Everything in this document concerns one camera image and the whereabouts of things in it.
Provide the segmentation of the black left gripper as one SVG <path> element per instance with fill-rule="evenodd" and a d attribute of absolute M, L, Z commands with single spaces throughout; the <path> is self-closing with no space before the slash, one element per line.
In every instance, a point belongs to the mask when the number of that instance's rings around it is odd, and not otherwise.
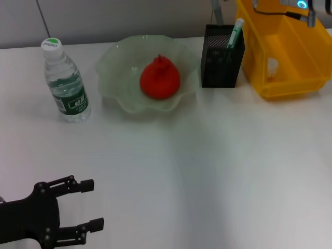
<path fill-rule="evenodd" d="M 33 239 L 42 248 L 86 244 L 87 233 L 102 231 L 104 218 L 71 227 L 60 226 L 56 197 L 94 190 L 94 180 L 81 182 L 73 175 L 34 186 L 32 193 L 21 200 L 1 204 L 1 244 Z"/>

